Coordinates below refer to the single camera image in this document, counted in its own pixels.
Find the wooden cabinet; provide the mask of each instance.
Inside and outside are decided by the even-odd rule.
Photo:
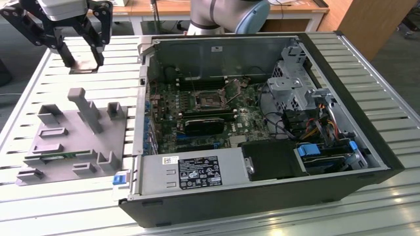
[[[341,30],[369,60],[385,46],[418,0],[325,0],[319,31]]]

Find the table leg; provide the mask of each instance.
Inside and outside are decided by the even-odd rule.
[[[317,31],[323,20],[325,13],[314,13],[306,31]]]
[[[143,29],[142,29],[142,22],[143,18],[142,17],[131,17],[130,18],[131,24],[133,24],[133,31],[134,35],[143,35]]]

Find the sticker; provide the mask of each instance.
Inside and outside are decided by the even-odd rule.
[[[179,160],[179,156],[165,156],[163,157],[163,165],[177,164]]]
[[[178,159],[178,168],[183,190],[222,185],[218,156]]]
[[[213,53],[223,52],[223,47],[222,47],[222,46],[219,46],[219,47],[213,47],[213,48],[211,48],[211,52],[213,52]]]

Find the motherboard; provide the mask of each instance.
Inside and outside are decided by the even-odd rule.
[[[246,141],[270,139],[258,106],[261,83],[251,78],[213,81],[179,78],[153,82],[153,120],[159,154],[235,148]]]

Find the gray 3d-printed holder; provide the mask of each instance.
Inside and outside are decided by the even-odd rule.
[[[83,88],[70,89],[79,110],[42,106],[42,124],[25,160],[30,167],[18,173],[18,185],[111,176],[122,169],[129,108],[118,102],[97,108],[85,94]]]

